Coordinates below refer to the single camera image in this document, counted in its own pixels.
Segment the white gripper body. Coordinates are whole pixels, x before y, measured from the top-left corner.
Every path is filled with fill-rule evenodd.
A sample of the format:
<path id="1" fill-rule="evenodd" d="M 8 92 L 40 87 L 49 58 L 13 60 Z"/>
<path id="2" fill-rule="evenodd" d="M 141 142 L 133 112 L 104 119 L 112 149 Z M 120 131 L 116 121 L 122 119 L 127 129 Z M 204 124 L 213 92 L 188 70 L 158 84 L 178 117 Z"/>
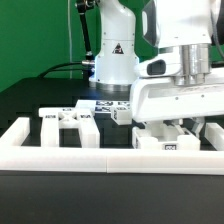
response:
<path id="1" fill-rule="evenodd" d="M 138 123 L 224 115 L 224 75 L 210 74 L 195 86 L 176 86 L 171 78 L 137 79 L 130 106 Z"/>

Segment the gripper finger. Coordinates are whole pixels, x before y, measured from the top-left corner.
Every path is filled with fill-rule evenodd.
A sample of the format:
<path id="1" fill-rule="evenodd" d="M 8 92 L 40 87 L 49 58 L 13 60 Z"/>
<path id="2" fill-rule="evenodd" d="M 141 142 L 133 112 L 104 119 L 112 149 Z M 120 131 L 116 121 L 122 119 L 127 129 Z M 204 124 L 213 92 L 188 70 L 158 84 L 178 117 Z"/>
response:
<path id="1" fill-rule="evenodd" d="M 173 126 L 180 135 L 183 135 L 184 134 L 184 131 L 183 131 L 182 127 L 181 127 L 181 124 L 182 124 L 182 120 L 181 119 L 177 119 L 177 120 L 165 120 L 164 123 L 167 126 Z"/>
<path id="2" fill-rule="evenodd" d="M 202 128 L 204 127 L 205 124 L 205 119 L 204 118 L 194 118 L 194 125 L 192 127 L 192 132 L 195 134 L 196 137 L 200 136 L 200 132 Z"/>

